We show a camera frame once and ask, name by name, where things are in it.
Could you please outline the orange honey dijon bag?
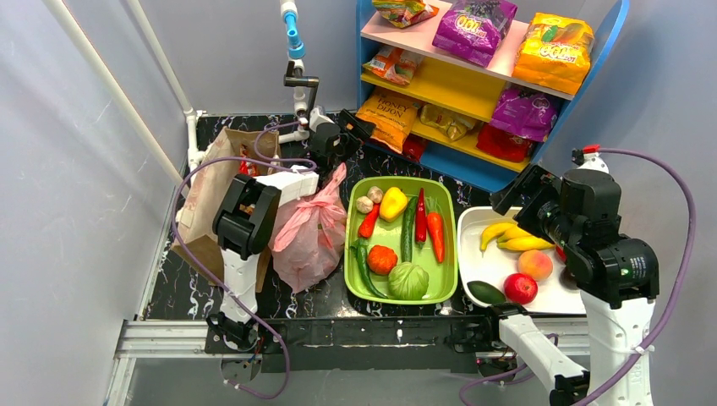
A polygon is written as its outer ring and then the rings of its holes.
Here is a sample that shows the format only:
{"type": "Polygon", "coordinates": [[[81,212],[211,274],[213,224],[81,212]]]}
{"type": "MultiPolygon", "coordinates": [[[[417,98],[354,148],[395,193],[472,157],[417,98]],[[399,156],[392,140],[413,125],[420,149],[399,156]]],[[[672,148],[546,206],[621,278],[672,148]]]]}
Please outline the orange honey dijon bag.
{"type": "Polygon", "coordinates": [[[376,87],[356,116],[375,125],[372,139],[402,153],[420,108],[421,103],[411,97],[376,87]]]}

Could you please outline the red candy bag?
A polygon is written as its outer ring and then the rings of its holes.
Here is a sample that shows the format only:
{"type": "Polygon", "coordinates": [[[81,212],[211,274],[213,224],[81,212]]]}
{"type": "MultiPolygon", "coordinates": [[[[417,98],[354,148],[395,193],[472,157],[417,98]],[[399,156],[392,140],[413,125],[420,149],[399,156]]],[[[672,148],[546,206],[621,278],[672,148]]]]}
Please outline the red candy bag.
{"type": "MultiPolygon", "coordinates": [[[[252,145],[240,144],[238,155],[242,158],[249,158],[258,160],[258,156],[255,154],[255,149],[252,145]]],[[[255,162],[241,161],[238,167],[238,173],[248,175],[250,177],[258,177],[264,173],[262,165],[258,165],[255,162]]]]}

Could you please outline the pink plastic grocery bag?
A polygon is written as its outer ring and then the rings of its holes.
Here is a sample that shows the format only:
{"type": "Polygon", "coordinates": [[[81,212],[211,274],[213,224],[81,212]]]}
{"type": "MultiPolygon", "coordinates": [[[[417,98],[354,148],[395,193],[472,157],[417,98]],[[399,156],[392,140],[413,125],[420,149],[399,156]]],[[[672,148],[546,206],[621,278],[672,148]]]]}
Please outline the pink plastic grocery bag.
{"type": "Polygon", "coordinates": [[[342,258],[348,214],[340,186],[346,176],[342,163],[322,190],[278,209],[269,249],[273,268],[294,293],[326,279],[342,258]]]}

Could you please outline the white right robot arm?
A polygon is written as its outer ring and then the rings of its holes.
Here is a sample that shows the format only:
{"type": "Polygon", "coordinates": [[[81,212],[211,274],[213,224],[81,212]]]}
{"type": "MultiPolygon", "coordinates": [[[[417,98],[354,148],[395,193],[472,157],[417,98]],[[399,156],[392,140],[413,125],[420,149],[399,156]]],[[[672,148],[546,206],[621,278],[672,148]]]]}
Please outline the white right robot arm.
{"type": "Polygon", "coordinates": [[[519,206],[520,228],[555,244],[576,280],[588,322],[590,366],[572,361],[519,304],[490,307],[494,339],[513,349],[552,405],[649,405],[649,323],[659,293],[659,262],[640,239],[620,233],[621,188],[590,145],[556,176],[531,164],[490,197],[505,214],[519,206]]]}

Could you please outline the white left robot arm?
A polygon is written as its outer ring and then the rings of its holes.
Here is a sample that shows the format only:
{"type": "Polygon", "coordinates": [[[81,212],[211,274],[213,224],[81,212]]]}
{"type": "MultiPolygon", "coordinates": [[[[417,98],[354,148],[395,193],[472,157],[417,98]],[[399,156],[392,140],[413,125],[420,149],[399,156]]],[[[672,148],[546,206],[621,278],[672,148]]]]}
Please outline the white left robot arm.
{"type": "Polygon", "coordinates": [[[334,171],[369,140],[375,128],[347,110],[333,121],[315,108],[309,115],[309,159],[281,167],[271,158],[263,164],[273,167],[273,174],[239,173],[232,178],[212,222],[226,285],[221,309],[210,317],[213,325],[243,326],[252,320],[258,308],[255,287],[260,254],[271,241],[279,208],[314,195],[320,172],[334,171]]]}

